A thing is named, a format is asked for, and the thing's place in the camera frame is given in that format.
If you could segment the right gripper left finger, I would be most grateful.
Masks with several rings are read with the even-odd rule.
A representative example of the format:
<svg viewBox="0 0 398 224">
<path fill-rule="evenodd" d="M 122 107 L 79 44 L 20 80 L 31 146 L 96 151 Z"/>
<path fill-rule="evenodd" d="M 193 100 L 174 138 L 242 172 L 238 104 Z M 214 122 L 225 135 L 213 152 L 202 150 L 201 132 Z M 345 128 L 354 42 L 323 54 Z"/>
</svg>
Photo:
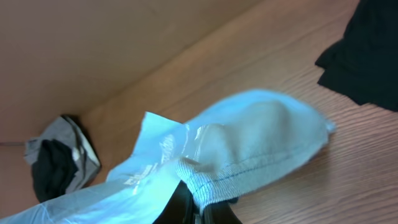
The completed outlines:
<svg viewBox="0 0 398 224">
<path fill-rule="evenodd" d="M 187 185 L 180 181 L 154 224 L 194 224 L 194 208 L 192 193 Z"/>
</svg>

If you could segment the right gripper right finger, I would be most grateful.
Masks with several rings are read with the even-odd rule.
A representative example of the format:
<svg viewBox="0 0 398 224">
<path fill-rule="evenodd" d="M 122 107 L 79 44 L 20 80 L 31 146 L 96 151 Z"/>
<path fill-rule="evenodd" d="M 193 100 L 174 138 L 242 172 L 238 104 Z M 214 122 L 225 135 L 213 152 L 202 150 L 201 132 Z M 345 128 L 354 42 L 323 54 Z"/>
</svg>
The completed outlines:
<svg viewBox="0 0 398 224">
<path fill-rule="evenodd" d="M 201 218 L 204 224 L 242 224 L 241 220 L 234 214 L 230 205 L 236 204 L 237 198 L 213 203 L 208 205 Z"/>
</svg>

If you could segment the light blue printed t-shirt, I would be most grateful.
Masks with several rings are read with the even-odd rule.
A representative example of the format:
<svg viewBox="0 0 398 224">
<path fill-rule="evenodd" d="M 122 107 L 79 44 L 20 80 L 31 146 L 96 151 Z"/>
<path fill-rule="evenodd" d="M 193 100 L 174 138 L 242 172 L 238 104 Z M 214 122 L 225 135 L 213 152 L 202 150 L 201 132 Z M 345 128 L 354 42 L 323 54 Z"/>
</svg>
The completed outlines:
<svg viewBox="0 0 398 224">
<path fill-rule="evenodd" d="M 146 113 L 131 156 L 104 183 L 40 203 L 3 223 L 154 223 L 180 181 L 204 209 L 253 192 L 306 164 L 335 125 L 290 96 L 250 90 L 186 123 Z"/>
</svg>

